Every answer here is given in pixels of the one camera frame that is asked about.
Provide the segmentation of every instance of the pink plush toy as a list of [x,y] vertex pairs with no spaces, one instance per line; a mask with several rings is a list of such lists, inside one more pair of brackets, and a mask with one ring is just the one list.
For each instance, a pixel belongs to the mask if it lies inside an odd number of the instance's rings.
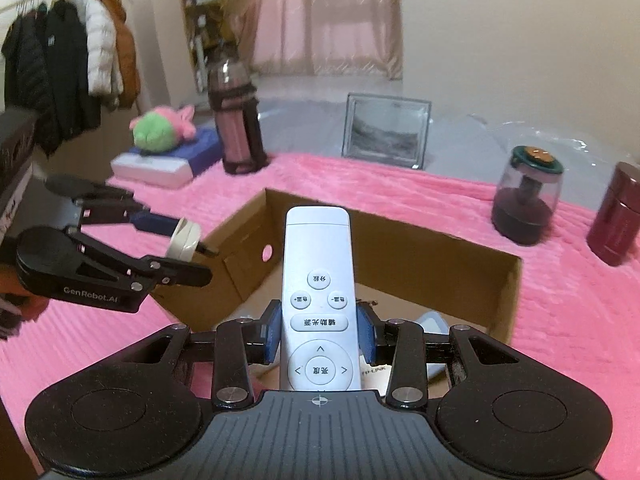
[[129,124],[133,131],[133,143],[144,152],[164,153],[180,145],[183,140],[195,138],[196,127],[191,120],[195,113],[193,106],[174,110],[168,106],[158,106]]

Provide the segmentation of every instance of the wall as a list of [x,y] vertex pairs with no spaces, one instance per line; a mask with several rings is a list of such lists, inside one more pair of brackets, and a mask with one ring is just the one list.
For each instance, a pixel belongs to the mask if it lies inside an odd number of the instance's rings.
[[404,94],[640,155],[640,0],[402,0]]
[[[0,0],[0,7],[13,1]],[[180,105],[195,93],[180,0],[123,0],[123,3],[138,50],[143,85],[141,109],[168,102]],[[10,12],[0,16],[0,30],[14,17],[15,13]],[[136,114],[136,110],[105,112],[99,130],[64,144],[48,161],[37,156],[38,162],[47,172],[66,171],[103,179],[110,174],[109,161],[130,145],[129,121]]]

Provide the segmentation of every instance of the dark red cup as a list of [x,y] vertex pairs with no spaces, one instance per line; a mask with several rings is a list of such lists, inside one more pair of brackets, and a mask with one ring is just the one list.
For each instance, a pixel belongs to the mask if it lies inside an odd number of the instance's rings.
[[604,195],[587,244],[610,266],[620,265],[640,230],[640,170],[619,162]]

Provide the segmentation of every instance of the pink water bottle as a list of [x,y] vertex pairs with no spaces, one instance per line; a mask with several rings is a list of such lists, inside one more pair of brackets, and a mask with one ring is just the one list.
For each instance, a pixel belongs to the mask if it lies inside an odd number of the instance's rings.
[[258,120],[258,99],[244,64],[226,58],[209,70],[209,105],[222,140],[229,174],[255,173],[268,164]]

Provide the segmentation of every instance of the white spool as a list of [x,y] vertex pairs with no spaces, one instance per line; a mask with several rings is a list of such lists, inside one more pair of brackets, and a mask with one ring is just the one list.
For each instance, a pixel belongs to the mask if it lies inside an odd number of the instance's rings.
[[195,222],[181,218],[169,241],[166,257],[174,260],[190,262],[200,241],[202,230]]

